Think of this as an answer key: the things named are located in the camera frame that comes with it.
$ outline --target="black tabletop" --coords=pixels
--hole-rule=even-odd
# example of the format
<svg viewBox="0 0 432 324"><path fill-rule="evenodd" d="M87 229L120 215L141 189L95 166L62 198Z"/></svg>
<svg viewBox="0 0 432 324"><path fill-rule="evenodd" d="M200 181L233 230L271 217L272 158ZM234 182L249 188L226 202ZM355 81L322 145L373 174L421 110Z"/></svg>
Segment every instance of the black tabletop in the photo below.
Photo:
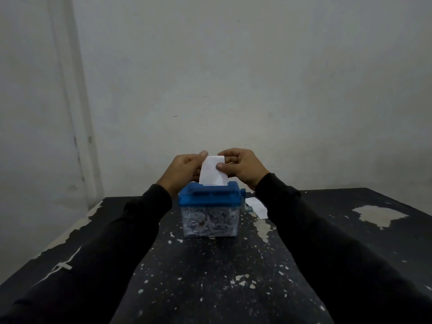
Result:
<svg viewBox="0 0 432 324"><path fill-rule="evenodd" d="M88 225L3 283L0 312L99 234L131 198L105 198ZM432 216L365 188L303 191L302 198L432 297ZM380 229L353 211L366 205L407 217ZM135 270L112 323L332 323L270 220L241 214L236 238L184 239L181 227L175 205L161 220L159 235Z"/></svg>

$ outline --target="white paper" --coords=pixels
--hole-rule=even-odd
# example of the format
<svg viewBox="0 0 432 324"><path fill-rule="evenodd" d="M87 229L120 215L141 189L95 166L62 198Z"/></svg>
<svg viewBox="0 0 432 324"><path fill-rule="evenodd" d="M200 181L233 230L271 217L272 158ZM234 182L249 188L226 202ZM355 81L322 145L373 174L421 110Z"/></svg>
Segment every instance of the white paper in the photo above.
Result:
<svg viewBox="0 0 432 324"><path fill-rule="evenodd" d="M201 166L200 184L228 185L228 176L216 169L216 164L225 163L223 155L209 155Z"/></svg>
<svg viewBox="0 0 432 324"><path fill-rule="evenodd" d="M259 201L257 198L246 198L246 203L252 207L254 213L258 215L260 219L266 219L267 217L267 208Z"/></svg>

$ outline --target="person's right arm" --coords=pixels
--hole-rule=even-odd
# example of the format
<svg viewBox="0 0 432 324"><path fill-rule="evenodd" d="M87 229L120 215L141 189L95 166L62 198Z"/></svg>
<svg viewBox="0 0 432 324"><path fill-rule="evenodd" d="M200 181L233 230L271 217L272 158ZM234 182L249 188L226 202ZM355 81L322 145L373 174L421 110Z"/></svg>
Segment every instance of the person's right arm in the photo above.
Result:
<svg viewBox="0 0 432 324"><path fill-rule="evenodd" d="M432 323L432 300L386 261L320 217L262 165L251 150L220 152L217 168L236 176L268 210L295 263L335 322L382 319Z"/></svg>

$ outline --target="black sleeve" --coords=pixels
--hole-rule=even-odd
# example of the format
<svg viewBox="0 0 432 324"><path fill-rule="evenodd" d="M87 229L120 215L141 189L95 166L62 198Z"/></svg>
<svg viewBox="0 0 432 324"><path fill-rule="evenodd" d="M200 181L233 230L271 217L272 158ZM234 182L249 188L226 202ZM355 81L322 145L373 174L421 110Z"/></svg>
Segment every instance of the black sleeve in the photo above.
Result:
<svg viewBox="0 0 432 324"><path fill-rule="evenodd" d="M256 187L269 219L336 323L432 323L432 300L309 208L274 174Z"/></svg>
<svg viewBox="0 0 432 324"><path fill-rule="evenodd" d="M0 323L109 323L171 207L168 192L152 185L128 202L98 238L83 245L66 268L15 301Z"/></svg>

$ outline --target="person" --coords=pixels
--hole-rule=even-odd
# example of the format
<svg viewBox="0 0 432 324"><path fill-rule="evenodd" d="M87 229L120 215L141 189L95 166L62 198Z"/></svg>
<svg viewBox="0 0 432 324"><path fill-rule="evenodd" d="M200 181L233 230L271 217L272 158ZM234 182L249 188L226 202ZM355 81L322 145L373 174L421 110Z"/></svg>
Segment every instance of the person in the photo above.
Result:
<svg viewBox="0 0 432 324"><path fill-rule="evenodd" d="M432 301L386 261L309 208L299 191L271 174L251 150L219 153L217 168L238 177L268 209L299 270L336 323L432 323ZM207 156L176 156L122 216L80 248L67 266L14 302L1 323L109 323L138 263L151 248L172 196L197 180Z"/></svg>

